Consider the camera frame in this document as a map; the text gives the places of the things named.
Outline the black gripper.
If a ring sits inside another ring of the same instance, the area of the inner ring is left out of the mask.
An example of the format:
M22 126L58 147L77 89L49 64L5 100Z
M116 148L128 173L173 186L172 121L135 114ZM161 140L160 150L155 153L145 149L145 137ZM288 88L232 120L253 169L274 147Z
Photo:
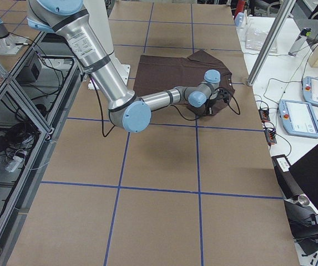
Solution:
M218 87L215 89L214 93L216 94L216 100L230 101L231 92L223 87ZM206 115L214 115L213 114L214 101L209 100L206 104Z

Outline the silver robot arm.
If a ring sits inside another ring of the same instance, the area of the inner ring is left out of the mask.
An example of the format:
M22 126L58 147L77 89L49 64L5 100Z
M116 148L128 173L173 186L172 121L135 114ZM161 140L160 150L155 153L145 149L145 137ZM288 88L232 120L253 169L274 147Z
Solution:
M28 1L28 25L65 39L83 72L106 97L109 120L114 126L127 132L141 132L149 125L152 111L176 103L186 102L195 108L213 100L229 103L232 96L220 86L221 76L217 70L208 70L196 87L177 86L138 97L127 88L91 28L89 18L83 1Z

